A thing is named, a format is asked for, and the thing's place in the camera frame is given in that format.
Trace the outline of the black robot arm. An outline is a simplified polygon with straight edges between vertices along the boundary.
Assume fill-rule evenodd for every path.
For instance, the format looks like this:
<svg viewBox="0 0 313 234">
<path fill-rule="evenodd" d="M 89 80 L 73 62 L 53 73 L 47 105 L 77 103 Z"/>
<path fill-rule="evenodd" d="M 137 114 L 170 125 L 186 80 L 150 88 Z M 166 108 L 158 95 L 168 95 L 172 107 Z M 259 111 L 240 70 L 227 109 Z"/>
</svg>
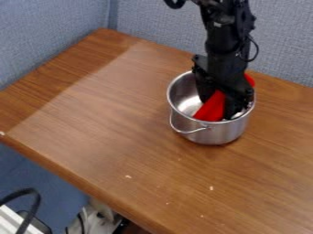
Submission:
<svg viewBox="0 0 313 234">
<path fill-rule="evenodd" d="M 196 88 L 202 102 L 193 117 L 209 122 L 229 120 L 255 99 L 255 84 L 247 69 L 256 59 L 249 50 L 259 45 L 251 36 L 256 16 L 249 0 L 164 1 L 173 9 L 193 1 L 206 29 L 206 53 L 193 56 Z"/>
</svg>

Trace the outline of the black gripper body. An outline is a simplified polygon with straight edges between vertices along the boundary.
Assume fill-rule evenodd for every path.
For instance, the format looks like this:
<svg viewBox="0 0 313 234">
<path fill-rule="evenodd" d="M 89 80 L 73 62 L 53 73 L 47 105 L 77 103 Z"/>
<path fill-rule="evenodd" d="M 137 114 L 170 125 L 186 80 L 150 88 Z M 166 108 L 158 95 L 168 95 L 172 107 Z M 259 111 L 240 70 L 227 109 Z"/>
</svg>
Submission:
<svg viewBox="0 0 313 234">
<path fill-rule="evenodd" d="M 245 78 L 248 62 L 236 52 L 229 54 L 196 54 L 193 56 L 193 74 L 197 77 L 212 78 L 217 87 L 229 88 L 240 95 L 255 92 Z"/>
</svg>

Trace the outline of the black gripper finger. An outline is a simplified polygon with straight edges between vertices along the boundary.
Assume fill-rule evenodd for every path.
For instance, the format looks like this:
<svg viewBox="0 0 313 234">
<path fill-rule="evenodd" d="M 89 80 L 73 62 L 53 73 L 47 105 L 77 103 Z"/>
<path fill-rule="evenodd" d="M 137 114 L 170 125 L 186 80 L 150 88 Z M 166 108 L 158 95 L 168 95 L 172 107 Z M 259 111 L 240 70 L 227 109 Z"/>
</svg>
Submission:
<svg viewBox="0 0 313 234">
<path fill-rule="evenodd" d="M 231 120 L 243 110 L 248 109 L 255 102 L 255 92 L 240 95 L 237 93 L 225 94 L 224 119 Z"/>
<path fill-rule="evenodd" d="M 198 96 L 202 102 L 206 102 L 216 92 L 217 84 L 212 78 L 197 77 L 196 87 L 198 91 Z"/>
</svg>

